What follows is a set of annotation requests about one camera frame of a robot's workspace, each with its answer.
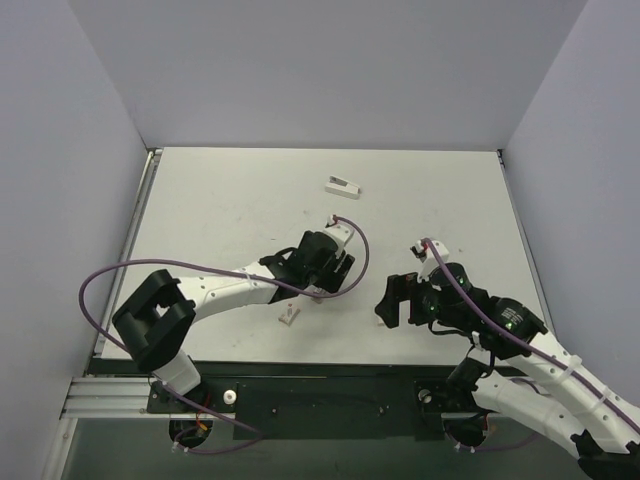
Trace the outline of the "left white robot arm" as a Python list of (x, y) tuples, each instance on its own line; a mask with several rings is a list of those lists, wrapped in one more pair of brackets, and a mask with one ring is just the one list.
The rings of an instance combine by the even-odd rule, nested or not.
[(298, 246), (233, 270), (229, 276), (174, 277), (166, 269), (157, 270), (122, 303), (112, 324), (138, 369), (166, 383), (170, 399), (181, 410), (195, 411), (204, 403), (206, 388), (182, 350), (192, 325), (303, 292), (338, 292), (354, 262), (346, 252), (353, 235), (351, 228), (338, 223), (307, 231)]

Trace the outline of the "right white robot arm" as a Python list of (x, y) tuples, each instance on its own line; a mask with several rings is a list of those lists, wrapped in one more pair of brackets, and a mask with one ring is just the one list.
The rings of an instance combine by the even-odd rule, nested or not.
[(410, 306), (410, 324), (440, 324), (536, 385), (529, 389), (491, 363), (466, 357), (446, 380), (444, 394), (453, 406), (474, 405), (511, 418), (565, 449), (591, 479), (638, 478), (638, 407), (589, 373), (523, 304), (474, 286), (458, 263), (427, 279), (389, 276), (374, 312), (396, 328), (402, 302)]

